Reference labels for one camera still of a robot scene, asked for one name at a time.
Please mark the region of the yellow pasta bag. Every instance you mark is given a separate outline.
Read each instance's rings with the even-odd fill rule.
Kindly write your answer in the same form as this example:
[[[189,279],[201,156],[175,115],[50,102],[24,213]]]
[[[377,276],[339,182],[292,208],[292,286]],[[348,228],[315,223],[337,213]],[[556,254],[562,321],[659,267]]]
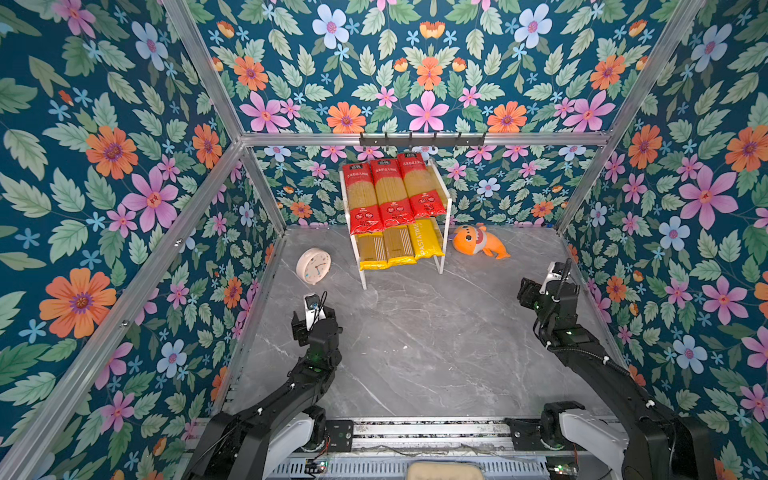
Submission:
[[[389,267],[413,265],[418,262],[407,226],[387,228],[383,235]]]
[[[382,232],[356,235],[361,271],[385,270],[389,267]]]
[[[417,260],[444,256],[442,235],[435,218],[415,220],[408,231]]]

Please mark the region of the red spaghetti bag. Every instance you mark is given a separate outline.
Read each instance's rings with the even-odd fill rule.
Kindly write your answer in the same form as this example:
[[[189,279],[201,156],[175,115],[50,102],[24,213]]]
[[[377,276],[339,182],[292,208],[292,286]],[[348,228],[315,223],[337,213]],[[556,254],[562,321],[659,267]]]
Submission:
[[[420,155],[399,154],[397,163],[415,219],[437,217],[446,213],[438,191],[438,182]]]
[[[382,231],[384,225],[370,166],[367,163],[347,164],[342,167],[342,172],[351,233],[357,235]]]
[[[415,217],[396,160],[373,160],[370,168],[383,225],[395,227],[411,224]]]

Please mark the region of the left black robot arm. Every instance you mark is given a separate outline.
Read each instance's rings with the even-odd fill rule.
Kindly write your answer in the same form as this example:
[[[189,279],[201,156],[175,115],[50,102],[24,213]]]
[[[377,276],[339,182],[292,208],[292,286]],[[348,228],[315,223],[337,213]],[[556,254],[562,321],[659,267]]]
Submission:
[[[208,422],[182,474],[184,479],[263,479],[310,440],[286,442],[286,428],[329,390],[342,360],[335,310],[320,307],[291,320],[293,338],[307,348],[283,385],[236,414],[221,412]]]

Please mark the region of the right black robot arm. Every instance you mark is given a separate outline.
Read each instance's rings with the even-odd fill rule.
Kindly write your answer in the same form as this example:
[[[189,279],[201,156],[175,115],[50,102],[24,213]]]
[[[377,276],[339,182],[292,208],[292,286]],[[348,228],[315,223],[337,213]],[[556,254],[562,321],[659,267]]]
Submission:
[[[566,275],[550,273],[544,283],[522,279],[517,299],[535,314],[534,333],[545,349],[589,385],[620,425],[603,423],[576,401],[551,402],[541,415],[543,442],[585,448],[613,479],[715,478],[706,425],[654,400],[611,359],[597,337],[578,323],[579,292]]]

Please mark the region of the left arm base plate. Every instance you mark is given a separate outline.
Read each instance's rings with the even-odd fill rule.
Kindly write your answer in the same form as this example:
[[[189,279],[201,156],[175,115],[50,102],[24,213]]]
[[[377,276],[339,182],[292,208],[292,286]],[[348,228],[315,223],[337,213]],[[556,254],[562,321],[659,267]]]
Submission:
[[[310,440],[300,448],[302,453],[349,453],[353,449],[355,423],[352,420],[326,420],[315,425]]]

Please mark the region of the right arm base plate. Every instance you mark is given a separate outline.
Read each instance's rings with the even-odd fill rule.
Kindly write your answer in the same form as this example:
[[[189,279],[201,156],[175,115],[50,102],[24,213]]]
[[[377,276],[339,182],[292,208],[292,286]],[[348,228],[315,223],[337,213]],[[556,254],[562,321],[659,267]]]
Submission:
[[[569,451],[574,448],[570,441],[558,439],[543,430],[538,419],[507,417],[503,422],[509,428],[516,451]]]

